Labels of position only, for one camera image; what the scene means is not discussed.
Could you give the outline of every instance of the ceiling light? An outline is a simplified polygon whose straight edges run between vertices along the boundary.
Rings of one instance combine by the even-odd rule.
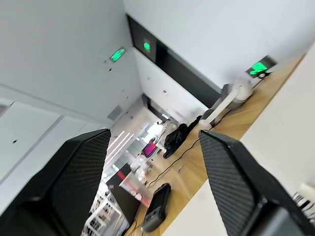
[[[130,132],[123,138],[123,140],[120,141],[120,143],[118,143],[118,145],[114,148],[114,150],[112,150],[112,152],[107,157],[114,153],[114,151],[120,146],[120,144],[122,144],[123,141],[129,136],[129,134]]]
[[[118,137],[111,143],[111,145],[108,147],[108,149],[110,149],[111,146],[114,145],[114,143],[120,138],[120,136],[123,135],[124,132],[125,132],[125,131],[121,132],[120,135],[118,135]]]
[[[133,137],[134,134],[132,134],[127,141],[124,143],[124,145],[121,146],[120,149],[118,149],[118,151],[112,156],[112,158],[109,159],[109,161],[107,163],[105,163],[104,167],[108,165],[108,163],[113,160],[113,158],[118,154],[118,152],[128,143],[128,141]]]

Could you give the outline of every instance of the white ceiling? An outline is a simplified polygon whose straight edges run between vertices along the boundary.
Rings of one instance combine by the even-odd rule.
[[[0,87],[60,113],[112,125],[142,93],[122,0],[0,0],[0,32]]]

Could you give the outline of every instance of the white wall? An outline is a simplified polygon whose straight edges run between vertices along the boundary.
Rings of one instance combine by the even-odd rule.
[[[219,87],[267,54],[287,61],[315,39],[313,0],[125,0],[125,6]]]
[[[143,92],[179,122],[203,114],[207,107],[187,90],[134,49]]]
[[[66,140],[100,127],[14,102],[0,117],[0,215]]]
[[[1,0],[0,34],[9,99],[109,127],[109,113],[141,94],[122,0]]]

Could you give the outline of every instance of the black device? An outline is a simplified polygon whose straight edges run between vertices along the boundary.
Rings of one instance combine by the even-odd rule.
[[[131,172],[131,168],[128,164],[125,164],[119,169],[119,171],[124,174],[124,176],[127,176]],[[118,176],[118,173],[116,173],[106,182],[106,184],[107,186],[111,185],[110,191],[116,199],[116,202],[118,203],[128,223],[131,225],[134,222],[141,203],[126,190],[119,187],[119,184],[122,181],[122,178]]]
[[[102,129],[66,141],[2,214],[1,236],[81,235],[110,136]]]
[[[168,183],[163,184],[154,192],[152,201],[141,225],[144,232],[150,233],[154,231],[165,220],[165,209],[170,193],[171,186]]]
[[[241,142],[208,130],[201,130],[199,138],[229,236],[315,236],[293,199]]]

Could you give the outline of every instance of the black doorframe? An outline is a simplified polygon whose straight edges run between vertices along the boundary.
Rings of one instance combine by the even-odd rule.
[[[170,53],[170,49],[165,44],[133,18],[127,15],[127,19],[133,46],[205,106],[211,108],[220,97],[218,89],[212,88],[209,83],[196,75],[184,60],[178,60],[179,56],[174,56],[174,52]],[[146,42],[150,44],[149,50],[143,46]]]

